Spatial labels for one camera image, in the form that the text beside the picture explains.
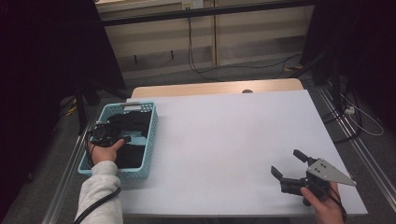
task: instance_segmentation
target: blue basket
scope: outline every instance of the blue basket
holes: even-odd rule
[[[125,168],[119,169],[117,177],[123,178],[135,178],[135,179],[146,179],[149,176],[149,167],[151,163],[152,149],[154,145],[155,130],[157,129],[158,115],[153,102],[131,102],[124,104],[111,104],[106,105],[99,117],[98,122],[106,122],[108,118],[116,114],[126,114],[130,111],[141,111],[151,113],[151,120],[148,128],[148,137],[141,136],[138,132],[126,132],[123,135],[132,136],[132,144],[134,145],[145,145],[145,151],[143,154],[142,164],[139,168]],[[83,175],[92,175],[91,167],[88,164],[86,152],[81,159],[78,167],[78,172]]]

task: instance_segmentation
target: white table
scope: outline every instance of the white table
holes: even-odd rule
[[[152,97],[159,116],[147,180],[123,183],[126,215],[293,217],[312,214],[271,175],[305,176],[292,155],[326,159],[347,174],[307,91]],[[350,215],[367,214],[339,185]]]

